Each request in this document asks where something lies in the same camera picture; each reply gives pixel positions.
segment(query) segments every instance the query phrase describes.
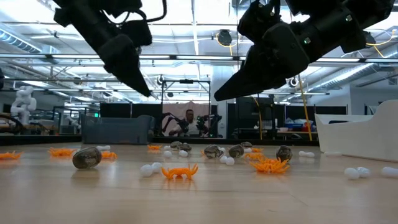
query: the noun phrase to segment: wooden floor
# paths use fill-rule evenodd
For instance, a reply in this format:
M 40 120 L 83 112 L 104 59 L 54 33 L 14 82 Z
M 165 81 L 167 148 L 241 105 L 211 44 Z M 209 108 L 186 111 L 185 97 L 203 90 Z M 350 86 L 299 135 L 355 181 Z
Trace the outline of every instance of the wooden floor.
M 116 162 L 77 170 L 71 160 L 50 159 L 49 147 L 80 144 L 0 147 L 24 151 L 19 161 L 0 161 L 1 223 L 397 223 L 398 179 L 380 176 L 398 164 L 325 157 L 318 148 L 295 147 L 285 175 L 257 174 L 236 160 L 232 167 L 205 159 L 194 146 L 189 158 L 150 154 L 144 146 L 112 146 Z M 313 151 L 314 159 L 298 157 Z M 264 153 L 275 156 L 275 147 Z M 197 163 L 193 181 L 167 181 L 162 174 L 141 178 L 144 164 L 164 167 Z M 347 167 L 363 166 L 370 179 L 347 180 Z

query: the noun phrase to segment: man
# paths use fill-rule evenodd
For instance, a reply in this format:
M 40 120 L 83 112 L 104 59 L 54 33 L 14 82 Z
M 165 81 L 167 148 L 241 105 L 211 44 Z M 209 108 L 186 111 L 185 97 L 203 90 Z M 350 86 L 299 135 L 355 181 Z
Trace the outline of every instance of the man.
M 191 135 L 191 134 L 199 134 L 199 129 L 197 127 L 197 121 L 193 119 L 194 114 L 193 110 L 188 109 L 185 112 L 185 120 L 188 122 L 188 132 L 184 133 L 182 128 L 179 125 L 176 125 L 170 132 L 169 136 L 173 136 L 175 134 L 178 134 L 178 136 L 185 136 L 185 135 Z

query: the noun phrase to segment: ceiling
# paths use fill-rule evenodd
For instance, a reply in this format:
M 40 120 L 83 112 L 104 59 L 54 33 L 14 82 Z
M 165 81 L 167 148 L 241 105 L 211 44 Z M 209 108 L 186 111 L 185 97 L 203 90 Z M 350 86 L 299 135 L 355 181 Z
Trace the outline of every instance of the ceiling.
M 148 18 L 157 17 L 162 14 L 161 0 L 142 0 L 142 10 Z M 214 56 L 245 56 L 251 41 L 241 37 L 236 32 L 238 19 L 247 9 L 249 1 L 242 0 L 239 7 L 236 7 L 233 0 L 167 0 L 168 13 L 164 19 L 150 24 L 150 31 L 153 35 L 153 44 L 144 47 L 142 55 L 214 55 Z M 56 4 L 51 0 L 0 0 L 0 30 L 6 29 L 18 38 L 25 40 L 40 49 L 53 47 L 52 53 L 58 54 L 95 54 L 91 47 L 81 38 L 80 34 L 73 26 L 64 28 L 53 21 L 54 9 Z M 307 16 L 291 16 L 289 8 L 282 3 L 282 19 L 285 22 L 304 21 Z M 115 22 L 124 19 L 125 14 L 119 18 L 112 18 Z M 397 47 L 397 38 L 394 30 L 398 26 L 398 12 L 392 12 L 385 21 L 375 24 L 368 29 L 376 42 L 385 44 L 378 46 L 382 53 L 391 48 Z M 220 45 L 215 38 L 221 29 L 230 30 L 233 38 L 233 47 Z M 0 53 L 2 54 L 28 54 L 24 50 L 0 41 Z M 332 50 L 324 55 L 325 58 L 381 58 L 374 47 L 363 49 L 358 52 L 344 54 L 341 48 Z M 155 90 L 155 97 L 146 98 L 117 81 L 108 74 L 103 68 L 100 60 L 76 60 L 60 59 L 57 66 L 44 62 L 39 59 L 31 58 L 0 58 L 0 67 L 7 70 L 9 78 L 22 79 L 51 79 L 68 80 L 81 78 L 84 82 L 72 83 L 63 81 L 39 82 L 35 83 L 37 88 L 63 89 L 55 93 L 64 96 L 82 96 L 84 101 L 130 101 L 143 103 L 158 103 L 161 99 L 160 85 L 157 80 L 162 75 L 166 80 L 192 79 L 201 81 L 211 81 L 212 76 L 219 74 L 213 73 L 215 66 L 231 67 L 232 71 L 237 71 L 237 61 L 208 61 L 208 60 L 141 60 L 141 70 L 150 89 Z M 304 72 L 301 78 L 304 82 L 305 90 L 310 91 L 312 86 L 318 82 L 327 82 L 331 78 L 336 78 L 334 74 L 343 69 L 350 69 L 359 66 L 358 63 L 314 63 Z M 366 77 L 356 79 L 355 84 L 363 83 L 372 78 L 384 77 L 387 74 L 385 68 L 375 71 Z M 384 88 L 381 83 L 368 85 L 366 88 Z M 32 84 L 32 81 L 17 82 L 20 85 Z M 174 83 L 169 87 L 169 91 L 174 93 L 173 97 L 164 96 L 170 102 L 175 100 L 196 100 L 198 102 L 209 99 L 207 83 L 194 83 L 192 85 Z M 332 86 L 320 90 L 327 92 Z M 87 91 L 67 91 L 67 90 L 87 90 Z M 110 94 L 103 94 L 95 89 L 109 90 Z M 288 85 L 274 91 L 292 92 L 298 91 L 297 88 L 290 88 Z M 293 101 L 294 98 L 278 96 L 284 101 Z M 82 101 L 82 98 L 73 97 L 74 101 Z

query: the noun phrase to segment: wooden table surface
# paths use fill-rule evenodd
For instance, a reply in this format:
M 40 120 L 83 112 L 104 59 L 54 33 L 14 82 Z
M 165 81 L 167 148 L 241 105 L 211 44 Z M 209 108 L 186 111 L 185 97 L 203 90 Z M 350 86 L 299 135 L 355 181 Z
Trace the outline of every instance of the wooden table surface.
M 285 175 L 258 174 L 242 159 L 234 166 L 205 159 L 204 145 L 188 158 L 164 159 L 145 146 L 112 146 L 116 162 L 77 170 L 71 160 L 51 159 L 49 147 L 0 147 L 24 151 L 19 161 L 0 161 L 1 223 L 397 223 L 398 179 L 380 176 L 390 162 L 325 157 L 316 147 L 295 147 Z M 299 157 L 299 150 L 315 158 Z M 264 154 L 275 157 L 275 147 Z M 139 175 L 144 164 L 164 167 L 197 163 L 192 181 Z M 370 179 L 347 180 L 347 167 L 369 168 Z

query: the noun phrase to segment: yellow pole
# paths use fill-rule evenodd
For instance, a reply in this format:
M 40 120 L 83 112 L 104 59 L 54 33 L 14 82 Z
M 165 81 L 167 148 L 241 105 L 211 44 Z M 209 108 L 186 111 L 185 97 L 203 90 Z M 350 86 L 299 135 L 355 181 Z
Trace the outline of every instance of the yellow pole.
M 311 124 L 310 120 L 308 119 L 307 103 L 305 102 L 303 84 L 301 83 L 300 74 L 298 75 L 298 83 L 300 84 L 301 97 L 303 98 L 303 103 L 304 103 L 304 113 L 305 113 L 305 119 L 307 120 L 308 135 L 310 136 L 310 141 L 312 141 Z

